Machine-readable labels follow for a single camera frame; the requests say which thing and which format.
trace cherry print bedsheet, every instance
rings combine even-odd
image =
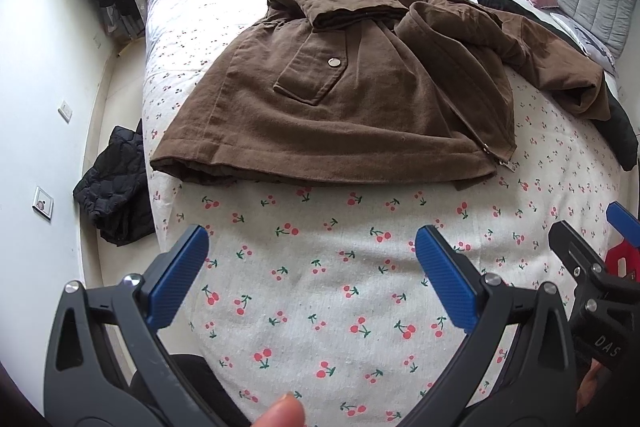
[[[265,4],[150,0],[150,8],[147,155],[210,63]],[[513,71],[510,81],[515,172],[502,168],[467,190],[245,181],[202,187],[149,171],[161,247],[190,223],[209,232],[184,327],[250,420],[292,391],[309,426],[395,425],[428,392],[463,333],[415,260],[415,232],[425,224],[482,272],[531,288],[552,280],[570,309],[571,277],[548,249],[548,227],[565,219],[603,254],[610,236],[604,212],[618,197],[620,168],[591,123]],[[491,390],[512,333],[474,399]]]

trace floor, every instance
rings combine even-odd
[[[142,117],[142,87],[145,76],[145,40],[140,39],[125,48],[116,59],[107,93],[98,151],[109,144],[114,126],[135,129]],[[132,245],[116,247],[98,234],[98,255],[104,285],[113,285],[128,273],[142,273],[160,253],[156,235],[149,235]],[[178,312],[168,328],[159,331],[169,353],[199,353],[191,337],[184,314]]]

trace human hand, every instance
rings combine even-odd
[[[287,393],[256,420],[253,427],[303,427],[305,410],[302,404]]]

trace wall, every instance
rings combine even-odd
[[[42,411],[53,315],[65,282],[81,279],[71,192],[112,47],[86,0],[0,0],[0,20],[0,360]],[[36,185],[54,197],[51,222],[31,208]]]

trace baseboard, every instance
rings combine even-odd
[[[84,156],[82,158],[82,174],[87,172],[98,157],[98,142],[100,140],[100,128],[102,127],[102,117],[104,107],[109,92],[109,84],[115,69],[117,53],[114,50],[102,68],[102,77],[95,95],[94,108],[87,130],[86,145],[84,146]],[[98,238],[96,230],[87,217],[79,213],[80,229],[80,255],[81,267],[84,275],[84,285],[87,288],[95,288],[104,285],[102,281],[102,271],[100,269],[100,257],[98,256]]]

